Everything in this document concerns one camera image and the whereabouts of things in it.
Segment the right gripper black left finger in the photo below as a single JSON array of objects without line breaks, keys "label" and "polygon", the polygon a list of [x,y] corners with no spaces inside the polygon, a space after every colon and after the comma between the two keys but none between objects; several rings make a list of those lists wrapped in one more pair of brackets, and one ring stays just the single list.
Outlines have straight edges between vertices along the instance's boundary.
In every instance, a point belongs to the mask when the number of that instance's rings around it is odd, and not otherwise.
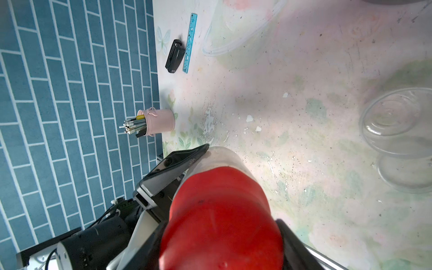
[{"label": "right gripper black left finger", "polygon": [[161,222],[135,255],[127,262],[124,270],[159,270],[161,242],[167,221]]}]

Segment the red jar lid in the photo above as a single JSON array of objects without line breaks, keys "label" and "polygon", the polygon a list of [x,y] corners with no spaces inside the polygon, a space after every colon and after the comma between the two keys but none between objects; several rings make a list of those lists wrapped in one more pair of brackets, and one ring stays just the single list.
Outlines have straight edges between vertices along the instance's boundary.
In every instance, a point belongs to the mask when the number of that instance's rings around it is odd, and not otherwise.
[{"label": "red jar lid", "polygon": [[281,232],[267,198],[251,177],[232,167],[184,181],[161,241],[162,270],[280,270]]}]

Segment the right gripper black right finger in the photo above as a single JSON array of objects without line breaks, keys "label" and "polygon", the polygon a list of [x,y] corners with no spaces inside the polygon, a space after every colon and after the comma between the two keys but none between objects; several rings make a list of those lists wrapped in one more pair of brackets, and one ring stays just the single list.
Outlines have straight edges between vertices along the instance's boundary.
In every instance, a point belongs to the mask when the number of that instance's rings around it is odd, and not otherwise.
[{"label": "right gripper black right finger", "polygon": [[283,270],[324,270],[283,220],[276,224],[283,241]]}]

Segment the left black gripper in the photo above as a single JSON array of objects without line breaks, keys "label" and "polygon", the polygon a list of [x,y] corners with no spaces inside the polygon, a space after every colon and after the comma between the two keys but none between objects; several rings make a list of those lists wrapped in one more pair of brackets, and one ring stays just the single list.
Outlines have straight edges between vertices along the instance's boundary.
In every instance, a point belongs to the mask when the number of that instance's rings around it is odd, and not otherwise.
[{"label": "left black gripper", "polygon": [[174,151],[136,185],[133,199],[114,205],[103,220],[60,241],[56,263],[60,270],[105,270],[117,268],[140,216],[144,217],[144,238],[169,217],[169,208],[189,170],[206,154],[210,145]]}]

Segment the red lidded rice jar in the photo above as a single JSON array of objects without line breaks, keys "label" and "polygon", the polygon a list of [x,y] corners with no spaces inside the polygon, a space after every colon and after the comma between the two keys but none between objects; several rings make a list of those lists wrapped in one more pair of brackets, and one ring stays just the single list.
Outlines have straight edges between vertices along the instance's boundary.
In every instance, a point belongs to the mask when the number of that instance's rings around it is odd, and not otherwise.
[{"label": "red lidded rice jar", "polygon": [[248,170],[241,157],[234,151],[223,146],[211,146],[207,152],[187,170],[185,177],[180,183],[180,187],[195,174],[226,166],[241,171],[257,182],[257,179],[253,176],[251,171]]}]

